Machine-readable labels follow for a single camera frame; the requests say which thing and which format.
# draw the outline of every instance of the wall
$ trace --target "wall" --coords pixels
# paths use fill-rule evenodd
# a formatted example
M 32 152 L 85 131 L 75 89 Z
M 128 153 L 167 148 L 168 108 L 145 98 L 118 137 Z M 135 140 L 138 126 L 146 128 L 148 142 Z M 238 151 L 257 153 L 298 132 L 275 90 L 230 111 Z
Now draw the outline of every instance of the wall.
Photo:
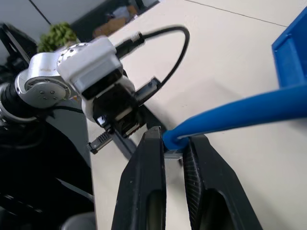
M 33 0 L 52 23 L 72 23 L 106 0 Z
M 27 0 L 1 0 L 0 22 L 12 24 L 36 41 L 49 29 L 48 23 Z M 8 52 L 0 43 L 0 64 L 5 63 L 7 56 Z

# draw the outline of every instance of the gray metal part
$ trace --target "gray metal part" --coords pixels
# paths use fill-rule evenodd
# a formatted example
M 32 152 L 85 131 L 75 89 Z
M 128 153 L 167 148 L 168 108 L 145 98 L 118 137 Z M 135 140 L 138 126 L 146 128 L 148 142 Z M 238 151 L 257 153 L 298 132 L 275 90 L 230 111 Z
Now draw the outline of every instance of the gray metal part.
M 57 72 L 57 61 L 66 51 L 32 57 L 29 68 L 15 79 L 15 89 L 23 101 L 36 108 L 48 108 L 77 95 Z
M 76 53 L 80 52 L 83 48 L 88 46 L 90 43 L 79 43 L 73 46 L 68 47 L 67 49 L 63 50 L 58 58 L 57 66 L 59 66 L 63 61 L 67 60 L 71 56 L 75 55 Z
M 181 150 L 172 150 L 164 153 L 164 158 L 166 159 L 181 159 L 182 151 Z

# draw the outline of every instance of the green plant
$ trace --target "green plant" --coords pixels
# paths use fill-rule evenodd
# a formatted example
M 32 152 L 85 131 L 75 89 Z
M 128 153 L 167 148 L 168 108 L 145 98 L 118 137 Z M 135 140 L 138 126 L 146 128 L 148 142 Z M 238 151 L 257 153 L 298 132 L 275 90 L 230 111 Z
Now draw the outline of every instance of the green plant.
M 48 34 L 43 34 L 40 37 L 37 52 L 53 52 L 68 42 L 76 40 L 77 36 L 68 23 L 55 24 L 50 27 Z

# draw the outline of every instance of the table surface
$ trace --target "table surface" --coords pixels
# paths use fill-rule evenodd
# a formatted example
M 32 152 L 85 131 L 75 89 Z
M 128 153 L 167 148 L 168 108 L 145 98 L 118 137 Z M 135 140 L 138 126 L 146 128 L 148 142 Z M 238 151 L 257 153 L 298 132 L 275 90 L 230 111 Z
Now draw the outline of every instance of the table surface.
M 146 103 L 168 128 L 225 103 L 278 89 L 271 45 L 307 1 L 227 2 L 165 0 L 110 36 L 117 44 L 138 31 L 174 24 L 189 29 L 190 44 L 182 64 Z M 136 88 L 152 76 L 160 80 L 166 76 L 183 39 L 180 33 L 159 37 L 123 59 Z M 97 125 L 88 126 L 90 139 L 100 134 Z M 307 226 L 306 120 L 239 128 L 207 137 L 237 173 L 264 229 L 300 230 Z M 110 229 L 127 161 L 110 143 L 92 155 L 91 162 L 97 225 Z M 166 229 L 190 229 L 182 170 L 175 161 L 166 164 Z

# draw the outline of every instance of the blue plastic bin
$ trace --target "blue plastic bin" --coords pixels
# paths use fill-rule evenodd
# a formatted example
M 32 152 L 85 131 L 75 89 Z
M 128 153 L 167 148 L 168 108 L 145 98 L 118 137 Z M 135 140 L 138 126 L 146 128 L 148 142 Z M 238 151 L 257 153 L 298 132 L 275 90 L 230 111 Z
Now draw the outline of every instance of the blue plastic bin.
M 307 83 L 307 7 L 272 45 L 281 88 Z

